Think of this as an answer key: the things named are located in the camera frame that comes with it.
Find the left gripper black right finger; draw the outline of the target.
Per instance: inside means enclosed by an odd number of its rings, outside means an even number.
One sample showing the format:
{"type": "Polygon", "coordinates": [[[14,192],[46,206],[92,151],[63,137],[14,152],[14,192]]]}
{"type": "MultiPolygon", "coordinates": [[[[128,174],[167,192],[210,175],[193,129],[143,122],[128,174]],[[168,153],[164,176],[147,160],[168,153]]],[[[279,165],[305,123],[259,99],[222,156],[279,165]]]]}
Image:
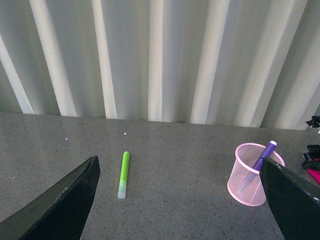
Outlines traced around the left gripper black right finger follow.
{"type": "Polygon", "coordinates": [[[320,238],[320,188],[266,157],[259,172],[273,217],[286,240],[320,238]]]}

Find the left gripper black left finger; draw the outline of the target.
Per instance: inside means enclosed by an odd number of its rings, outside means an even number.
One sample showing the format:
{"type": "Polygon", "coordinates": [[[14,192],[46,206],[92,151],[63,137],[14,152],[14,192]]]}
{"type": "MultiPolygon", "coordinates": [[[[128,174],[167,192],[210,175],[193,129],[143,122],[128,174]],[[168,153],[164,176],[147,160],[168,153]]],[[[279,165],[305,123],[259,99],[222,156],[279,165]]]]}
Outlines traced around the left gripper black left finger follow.
{"type": "Polygon", "coordinates": [[[93,205],[100,177],[90,157],[28,205],[0,223],[2,240],[78,240],[93,205]]]}

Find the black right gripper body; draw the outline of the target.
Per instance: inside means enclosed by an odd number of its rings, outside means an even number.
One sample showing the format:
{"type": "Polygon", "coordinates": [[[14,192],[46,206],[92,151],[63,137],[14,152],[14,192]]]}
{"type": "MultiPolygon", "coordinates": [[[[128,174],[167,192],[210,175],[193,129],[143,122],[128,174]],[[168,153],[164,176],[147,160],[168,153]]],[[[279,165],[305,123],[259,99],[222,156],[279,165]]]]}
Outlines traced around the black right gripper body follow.
{"type": "MultiPolygon", "coordinates": [[[[311,128],[320,128],[320,117],[314,115],[311,120],[305,121],[305,123],[311,128]]],[[[307,145],[308,152],[303,154],[304,161],[301,167],[305,170],[320,170],[320,145],[310,144],[307,145]]]]}

